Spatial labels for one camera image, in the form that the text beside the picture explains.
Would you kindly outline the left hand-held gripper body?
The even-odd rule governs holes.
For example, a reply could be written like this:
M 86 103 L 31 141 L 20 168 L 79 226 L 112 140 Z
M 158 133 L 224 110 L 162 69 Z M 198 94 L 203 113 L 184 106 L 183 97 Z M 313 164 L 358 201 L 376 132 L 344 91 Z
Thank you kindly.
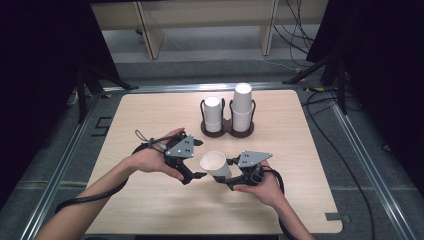
M 194 138 L 192 135 L 180 133 L 171 137 L 165 145 L 165 163 L 173 168 L 184 164 L 184 160 L 194 156 Z

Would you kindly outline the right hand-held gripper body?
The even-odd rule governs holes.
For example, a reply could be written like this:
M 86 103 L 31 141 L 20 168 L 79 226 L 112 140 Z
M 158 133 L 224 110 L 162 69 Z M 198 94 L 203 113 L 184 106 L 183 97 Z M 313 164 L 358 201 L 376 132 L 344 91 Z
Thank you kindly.
M 234 186 L 239 184 L 256 186 L 260 184 L 264 175 L 261 163 L 272 156 L 272 153 L 244 150 L 238 157 L 236 157 L 239 159 L 237 166 L 241 171 L 241 175 L 238 177 L 232 177 Z

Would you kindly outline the white paper cup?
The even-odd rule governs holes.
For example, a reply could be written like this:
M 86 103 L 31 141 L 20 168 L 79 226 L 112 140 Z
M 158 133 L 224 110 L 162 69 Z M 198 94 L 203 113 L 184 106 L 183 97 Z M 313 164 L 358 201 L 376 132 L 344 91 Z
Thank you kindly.
M 204 123 L 208 132 L 218 132 L 221 130 L 221 100 L 216 96 L 211 96 L 204 101 Z
M 232 177 L 225 155 L 218 151 L 209 151 L 200 159 L 200 166 L 214 178 L 229 179 Z
M 247 113 L 251 110 L 252 87 L 248 83 L 238 83 L 235 86 L 232 109 L 237 113 Z
M 246 113 L 232 112 L 232 128 L 237 132 L 245 132 L 250 128 L 251 111 Z

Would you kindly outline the dark brown double cup holder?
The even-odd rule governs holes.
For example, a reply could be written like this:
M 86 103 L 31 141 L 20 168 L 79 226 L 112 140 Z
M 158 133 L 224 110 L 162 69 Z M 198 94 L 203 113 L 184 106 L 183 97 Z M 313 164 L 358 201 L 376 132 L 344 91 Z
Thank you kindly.
M 251 124 L 250 124 L 250 128 L 245 132 L 237 132 L 232 128 L 232 112 L 234 111 L 232 109 L 233 100 L 231 100 L 230 103 L 229 103 L 229 109 L 230 109 L 230 118 L 229 119 L 226 119 L 225 116 L 224 116 L 224 109 L 225 109 L 225 106 L 226 106 L 225 99 L 221 98 L 220 100 L 221 100 L 221 106 L 222 106 L 222 110 L 221 110 L 221 116 L 222 116 L 221 130 L 218 131 L 218 132 L 208 132 L 205 129 L 204 106 L 203 106 L 205 99 L 203 99 L 199 104 L 200 113 L 201 113 L 201 123 L 200 123 L 201 132 L 204 135 L 211 137 L 211 138 L 217 138 L 217 137 L 223 136 L 224 134 L 230 134 L 231 136 L 236 137 L 236 138 L 246 138 L 246 137 L 250 136 L 255 129 L 255 124 L 254 124 L 253 119 L 254 119 L 254 114 L 255 114 L 256 106 L 257 106 L 256 102 L 254 100 L 251 101 L 251 110 L 250 110 L 251 111 Z

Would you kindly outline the person's left hand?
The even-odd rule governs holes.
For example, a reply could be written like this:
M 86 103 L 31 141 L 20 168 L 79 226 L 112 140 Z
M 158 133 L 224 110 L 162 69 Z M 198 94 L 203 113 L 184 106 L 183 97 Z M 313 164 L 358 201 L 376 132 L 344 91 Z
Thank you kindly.
M 177 180 L 183 180 L 184 177 L 180 172 L 165 163 L 162 148 L 170 141 L 172 136 L 178 135 L 183 131 L 184 128 L 177 128 L 162 137 L 161 141 L 156 140 L 151 148 L 146 148 L 129 156 L 130 170 L 132 172 L 139 170 L 144 173 L 161 172 Z

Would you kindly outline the person's right hand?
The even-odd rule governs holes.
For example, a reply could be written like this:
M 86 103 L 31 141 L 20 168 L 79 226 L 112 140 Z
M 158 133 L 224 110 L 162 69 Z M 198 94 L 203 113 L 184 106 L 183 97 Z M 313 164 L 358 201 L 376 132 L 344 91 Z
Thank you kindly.
M 270 206 L 274 209 L 281 208 L 286 201 L 283 192 L 280 189 L 280 184 L 277 177 L 271 173 L 271 167 L 267 161 L 261 163 L 266 170 L 263 175 L 263 180 L 256 186 L 235 185 L 234 190 L 244 193 L 249 193 L 255 196 L 261 203 Z

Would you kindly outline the black tape floor mark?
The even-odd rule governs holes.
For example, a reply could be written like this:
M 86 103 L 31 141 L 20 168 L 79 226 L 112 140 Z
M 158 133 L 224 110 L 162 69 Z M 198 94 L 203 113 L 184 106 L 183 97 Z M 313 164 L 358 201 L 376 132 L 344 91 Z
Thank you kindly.
M 92 137 L 106 136 L 109 132 L 111 123 L 112 123 L 111 117 L 99 117 L 91 136 Z

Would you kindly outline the grey tape patch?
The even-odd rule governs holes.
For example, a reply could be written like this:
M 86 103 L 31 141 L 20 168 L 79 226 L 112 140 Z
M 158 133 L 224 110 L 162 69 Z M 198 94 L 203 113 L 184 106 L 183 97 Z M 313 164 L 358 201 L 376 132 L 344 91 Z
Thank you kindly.
M 350 218 L 349 215 L 340 214 L 338 212 L 326 213 L 325 217 L 326 217 L 327 221 L 338 221 L 338 220 L 340 220 L 343 223 L 350 223 L 351 222 L 351 218 Z

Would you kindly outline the black metal stand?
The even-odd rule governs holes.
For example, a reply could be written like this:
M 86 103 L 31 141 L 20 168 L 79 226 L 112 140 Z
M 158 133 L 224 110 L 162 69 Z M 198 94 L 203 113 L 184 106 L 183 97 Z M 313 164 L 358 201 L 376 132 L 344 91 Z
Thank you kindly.
M 108 80 L 114 83 L 115 85 L 122 87 L 125 90 L 137 89 L 137 86 L 125 83 L 120 79 L 119 76 L 111 75 L 93 65 L 81 65 L 76 72 L 76 90 L 79 106 L 79 123 L 82 123 L 88 115 L 85 88 L 88 88 L 88 90 L 92 94 L 102 94 L 104 90 L 99 82 L 100 79 Z
M 343 114 L 347 114 L 346 111 L 346 78 L 345 78 L 345 65 L 342 60 L 342 54 L 338 50 L 331 51 L 327 56 L 323 57 L 317 63 L 308 67 L 306 70 L 297 74 L 290 80 L 283 81 L 283 84 L 297 84 L 302 79 L 318 71 L 322 67 L 325 68 L 324 73 L 321 75 L 321 84 L 324 86 L 330 86 L 336 82 L 337 92 L 337 103 Z

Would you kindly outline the light wooden shelf unit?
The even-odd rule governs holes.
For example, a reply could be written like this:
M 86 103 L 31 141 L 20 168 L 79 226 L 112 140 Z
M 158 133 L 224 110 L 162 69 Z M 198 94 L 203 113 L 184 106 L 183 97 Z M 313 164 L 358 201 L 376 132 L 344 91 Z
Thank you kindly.
M 329 0 L 90 0 L 102 30 L 139 30 L 148 56 L 158 57 L 169 28 L 256 26 L 270 54 L 276 25 L 319 24 Z

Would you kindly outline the black curtain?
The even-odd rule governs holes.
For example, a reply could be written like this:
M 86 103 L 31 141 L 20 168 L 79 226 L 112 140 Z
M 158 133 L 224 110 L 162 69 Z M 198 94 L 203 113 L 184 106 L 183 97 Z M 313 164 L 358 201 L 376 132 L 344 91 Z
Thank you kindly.
M 338 44 L 351 87 L 424 196 L 424 0 L 328 0 L 307 59 Z
M 76 87 L 119 74 L 91 5 L 96 0 L 0 0 L 0 207 Z

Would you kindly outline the aluminium floor rail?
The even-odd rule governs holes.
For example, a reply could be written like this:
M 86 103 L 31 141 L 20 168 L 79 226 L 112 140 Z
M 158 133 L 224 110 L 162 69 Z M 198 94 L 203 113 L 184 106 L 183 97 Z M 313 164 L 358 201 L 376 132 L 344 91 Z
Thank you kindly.
M 88 122 L 90 121 L 92 112 L 94 111 L 100 97 L 94 95 L 89 98 L 87 113 L 83 117 L 78 117 L 77 123 L 73 128 L 72 135 L 67 141 L 63 153 L 60 155 L 55 168 L 51 171 L 52 175 L 43 186 L 43 192 L 37 205 L 32 211 L 28 223 L 25 225 L 23 233 L 19 240 L 34 240 L 36 234 L 52 206 L 52 202 L 61 186 L 62 180 L 71 164 L 72 158 L 75 155 L 76 149 L 83 138 Z
M 397 235 L 401 240 L 417 240 L 406 215 L 379 173 L 350 119 L 337 105 L 333 109 Z
M 179 93 L 179 92 L 217 92 L 233 91 L 236 83 L 214 83 L 214 84 L 183 84 L 167 86 L 139 86 L 137 89 L 126 90 L 122 87 L 105 87 L 105 93 Z M 282 82 L 253 82 L 254 90 L 283 90 L 306 88 L 305 84 L 283 84 Z

